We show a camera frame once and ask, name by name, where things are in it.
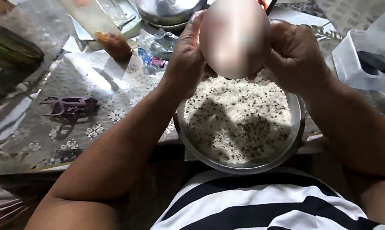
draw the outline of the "plastic bag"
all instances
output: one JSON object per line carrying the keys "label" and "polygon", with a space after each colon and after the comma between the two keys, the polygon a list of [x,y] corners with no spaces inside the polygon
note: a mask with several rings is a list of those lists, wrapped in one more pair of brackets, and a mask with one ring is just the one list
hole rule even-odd
{"label": "plastic bag", "polygon": [[159,29],[156,34],[149,34],[141,29],[139,41],[139,56],[143,62],[146,65],[165,68],[178,42],[178,37],[163,29]]}

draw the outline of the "black and white striped shirt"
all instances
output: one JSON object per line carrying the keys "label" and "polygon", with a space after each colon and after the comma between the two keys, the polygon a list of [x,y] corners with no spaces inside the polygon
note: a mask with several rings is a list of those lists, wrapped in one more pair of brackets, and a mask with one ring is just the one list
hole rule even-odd
{"label": "black and white striped shirt", "polygon": [[212,170],[192,178],[151,230],[385,230],[354,203],[303,172]]}

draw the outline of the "metal pot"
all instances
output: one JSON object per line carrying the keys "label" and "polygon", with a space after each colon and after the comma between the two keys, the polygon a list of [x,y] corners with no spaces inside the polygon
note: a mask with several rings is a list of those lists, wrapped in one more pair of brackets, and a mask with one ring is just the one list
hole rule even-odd
{"label": "metal pot", "polygon": [[205,8],[207,0],[135,0],[142,18],[156,27],[184,27],[190,17]]}
{"label": "metal pot", "polygon": [[286,93],[288,100],[288,107],[292,114],[292,128],[289,137],[284,146],[279,148],[280,152],[274,154],[271,159],[255,159],[246,163],[226,163],[221,162],[218,159],[209,158],[207,154],[194,144],[192,138],[189,138],[189,134],[185,132],[186,122],[184,119],[185,102],[177,108],[177,114],[173,117],[175,128],[181,141],[195,157],[206,165],[211,166],[214,169],[224,171],[231,174],[257,174],[271,170],[276,166],[285,162],[290,156],[295,154],[302,143],[302,136],[305,127],[305,113],[304,107],[300,102],[300,98],[292,93]]}

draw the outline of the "white rice grain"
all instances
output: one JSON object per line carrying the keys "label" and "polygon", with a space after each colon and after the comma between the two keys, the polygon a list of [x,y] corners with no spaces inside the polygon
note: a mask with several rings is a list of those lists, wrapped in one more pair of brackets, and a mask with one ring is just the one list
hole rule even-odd
{"label": "white rice grain", "polygon": [[229,163],[270,157],[291,127],[285,92],[259,78],[201,82],[186,101],[184,118],[193,142],[210,157]]}

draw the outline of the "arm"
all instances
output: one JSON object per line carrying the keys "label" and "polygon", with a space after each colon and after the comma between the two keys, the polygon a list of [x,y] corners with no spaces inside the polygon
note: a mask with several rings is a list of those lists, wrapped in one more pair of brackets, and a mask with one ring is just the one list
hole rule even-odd
{"label": "arm", "polygon": [[194,94],[204,63],[198,44],[204,13],[196,13],[180,35],[159,85],[60,176],[26,229],[118,227],[112,207],[98,201],[129,191],[180,102]]}
{"label": "arm", "polygon": [[283,21],[271,25],[267,68],[281,87],[302,96],[333,154],[358,172],[351,185],[369,217],[385,223],[380,218],[385,212],[385,116],[334,78],[308,28]]}

